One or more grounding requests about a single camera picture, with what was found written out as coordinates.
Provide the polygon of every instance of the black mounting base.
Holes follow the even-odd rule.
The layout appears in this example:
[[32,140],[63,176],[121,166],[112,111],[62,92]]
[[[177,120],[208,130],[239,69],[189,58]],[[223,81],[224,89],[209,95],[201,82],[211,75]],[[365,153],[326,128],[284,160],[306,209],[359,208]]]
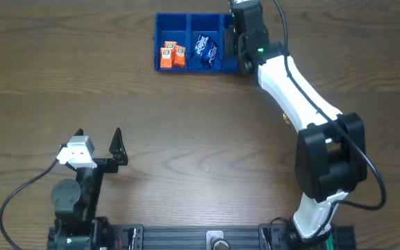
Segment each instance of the black mounting base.
[[[119,240],[118,249],[133,250],[205,250],[206,232],[223,231],[224,239],[229,242],[231,249],[241,250],[288,250],[283,239],[284,224],[273,224],[272,235],[265,241],[260,232],[269,232],[269,224],[260,226],[182,226],[182,227],[143,227],[143,225],[113,225]],[[131,242],[131,232],[135,229],[135,237]],[[319,246],[307,250],[352,250],[356,249],[356,239],[352,226],[334,226],[330,238]]]

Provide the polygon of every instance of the blue wrapper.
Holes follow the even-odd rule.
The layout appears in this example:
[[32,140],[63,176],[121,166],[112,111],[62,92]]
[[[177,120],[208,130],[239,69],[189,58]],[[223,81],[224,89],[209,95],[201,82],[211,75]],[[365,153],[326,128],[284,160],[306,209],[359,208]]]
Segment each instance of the blue wrapper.
[[206,47],[206,50],[201,57],[201,64],[205,67],[213,67],[217,50],[217,44],[211,40],[210,46]]
[[208,37],[206,35],[199,35],[199,37],[197,38],[197,42],[195,43],[194,57],[201,58],[206,49],[210,47],[211,42],[211,37]]

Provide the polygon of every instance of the orange box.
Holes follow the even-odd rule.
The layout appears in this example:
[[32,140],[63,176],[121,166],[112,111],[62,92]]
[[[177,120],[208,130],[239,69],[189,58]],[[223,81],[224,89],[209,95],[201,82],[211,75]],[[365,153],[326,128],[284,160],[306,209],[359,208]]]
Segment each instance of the orange box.
[[172,41],[165,42],[165,48],[172,49],[172,56],[174,56],[175,54],[175,46],[177,46],[177,42],[172,42]]
[[172,68],[173,58],[174,58],[173,50],[170,48],[161,48],[160,49],[160,68]]
[[175,46],[174,65],[185,67],[186,64],[186,48],[180,45]]

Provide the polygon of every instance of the blue bin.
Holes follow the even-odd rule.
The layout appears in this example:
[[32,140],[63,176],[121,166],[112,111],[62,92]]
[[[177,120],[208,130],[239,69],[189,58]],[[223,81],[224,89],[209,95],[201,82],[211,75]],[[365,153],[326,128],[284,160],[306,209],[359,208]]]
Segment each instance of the blue bin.
[[[231,14],[218,13],[156,13],[153,63],[158,72],[208,72],[237,73],[237,57],[224,56],[223,32],[233,24]],[[218,54],[211,68],[194,58],[194,47],[199,34],[210,36],[218,46]],[[160,48],[165,41],[175,41],[186,47],[186,66],[171,69],[160,68]]]

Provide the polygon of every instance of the wooden table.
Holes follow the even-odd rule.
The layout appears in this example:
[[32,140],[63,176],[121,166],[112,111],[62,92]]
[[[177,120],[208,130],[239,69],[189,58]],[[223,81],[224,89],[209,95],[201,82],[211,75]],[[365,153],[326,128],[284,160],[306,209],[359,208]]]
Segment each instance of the wooden table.
[[[272,40],[278,13],[263,1]],[[385,179],[378,212],[341,207],[361,249],[400,248],[400,1],[283,1],[290,51],[334,106],[365,122],[367,151]],[[98,215],[145,226],[258,225],[298,208],[296,133],[249,79],[159,74],[155,12],[226,12],[213,0],[0,0],[0,206],[84,128],[108,156],[116,127],[130,165],[107,175]],[[4,224],[24,249],[44,249],[50,191],[63,166],[18,194]],[[371,173],[350,196],[378,201]],[[0,249],[10,246],[0,233]]]

